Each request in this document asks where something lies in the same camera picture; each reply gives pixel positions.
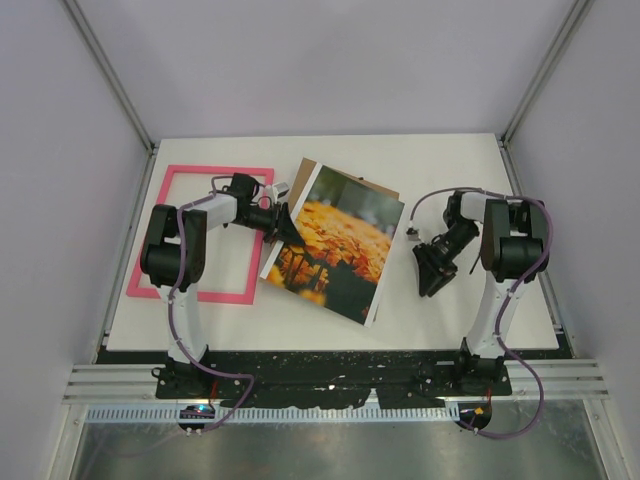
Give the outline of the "right aluminium corner post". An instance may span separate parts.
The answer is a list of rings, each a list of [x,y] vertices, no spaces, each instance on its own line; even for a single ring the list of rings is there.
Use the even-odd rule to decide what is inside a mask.
[[[514,140],[594,3],[594,0],[575,0],[571,2],[569,10],[556,29],[514,113],[507,122],[504,131],[498,136],[498,143],[501,148],[507,149]]]

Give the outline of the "aluminium corner post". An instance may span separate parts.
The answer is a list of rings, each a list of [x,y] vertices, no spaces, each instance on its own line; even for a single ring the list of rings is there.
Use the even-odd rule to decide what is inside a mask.
[[[114,95],[114,98],[134,130],[138,140],[143,145],[145,151],[152,154],[155,147],[154,140],[137,113],[133,102],[126,92],[106,50],[102,46],[80,3],[76,0],[61,0],[59,4],[86,46],[93,62],[104,78],[109,90]]]
[[[507,149],[514,140],[594,3],[594,0],[575,0],[571,2],[569,10],[556,29],[514,113],[507,122],[504,131],[498,136],[498,143],[501,148]]]

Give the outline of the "left aluminium corner post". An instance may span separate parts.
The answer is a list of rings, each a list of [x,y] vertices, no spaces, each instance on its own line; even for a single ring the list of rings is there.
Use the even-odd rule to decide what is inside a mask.
[[[138,140],[143,145],[145,151],[152,154],[155,147],[154,140],[137,113],[133,102],[126,92],[106,50],[102,46],[80,3],[76,0],[61,0],[59,4],[86,46],[93,62],[104,78],[109,90],[114,95],[114,98],[134,130]]]

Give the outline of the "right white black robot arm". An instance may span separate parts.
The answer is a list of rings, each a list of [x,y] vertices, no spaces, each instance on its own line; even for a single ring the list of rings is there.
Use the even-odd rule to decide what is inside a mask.
[[[408,224],[407,237],[418,268],[418,292],[433,297],[457,275],[457,256],[478,238],[485,287],[475,320],[454,360],[452,381],[465,394],[493,390],[502,378],[512,319],[530,283],[549,261],[553,225],[544,203],[480,188],[447,190],[447,231],[431,241]]]

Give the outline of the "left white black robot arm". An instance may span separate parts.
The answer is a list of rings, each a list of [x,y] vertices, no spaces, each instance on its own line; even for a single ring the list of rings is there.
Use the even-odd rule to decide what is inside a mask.
[[[230,224],[260,232],[267,242],[295,246],[305,242],[294,225],[285,200],[285,182],[266,185],[254,176],[234,173],[222,188],[211,181],[209,193],[180,207],[153,207],[139,266],[156,288],[167,309],[170,344],[165,364],[152,370],[158,390],[172,398],[201,398],[218,379],[248,383],[247,373],[227,373],[207,366],[209,349],[199,316],[199,281],[204,273],[207,234]]]

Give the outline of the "brown frame backing board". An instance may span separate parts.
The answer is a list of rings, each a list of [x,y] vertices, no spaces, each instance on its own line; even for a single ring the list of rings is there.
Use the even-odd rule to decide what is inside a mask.
[[[292,207],[319,202],[355,216],[393,216],[404,204],[396,192],[330,166],[303,158],[289,194]]]

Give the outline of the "red handled screwdriver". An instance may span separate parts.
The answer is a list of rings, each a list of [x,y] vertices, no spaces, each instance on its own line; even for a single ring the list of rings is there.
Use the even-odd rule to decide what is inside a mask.
[[[481,258],[481,254],[480,254],[480,252],[478,252],[478,254],[477,254],[477,256],[476,256],[476,258],[475,258],[475,260],[474,260],[474,262],[473,262],[473,264],[472,264],[472,266],[470,268],[470,270],[469,270],[469,275],[473,275],[473,272],[475,271],[478,263],[480,262],[480,258]]]

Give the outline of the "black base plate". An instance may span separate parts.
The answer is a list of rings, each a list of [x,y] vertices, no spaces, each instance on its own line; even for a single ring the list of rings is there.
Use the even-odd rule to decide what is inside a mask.
[[[215,375],[181,367],[160,351],[109,352],[103,365],[147,364],[159,399],[217,400],[231,407],[243,393],[246,408],[360,408],[370,394],[382,406],[437,406],[443,397],[505,397],[511,394],[506,369],[493,376],[462,374],[454,350],[413,351],[218,351],[203,364]]]

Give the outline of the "aluminium front rail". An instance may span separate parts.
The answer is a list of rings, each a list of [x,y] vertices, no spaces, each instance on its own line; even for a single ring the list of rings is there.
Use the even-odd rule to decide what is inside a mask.
[[[591,359],[530,360],[540,377],[547,400],[609,397],[603,374]],[[515,361],[506,363],[512,393],[492,397],[497,401],[535,400],[538,387],[533,376]],[[150,365],[77,365],[63,393],[65,404],[134,403],[155,399],[156,379]]]

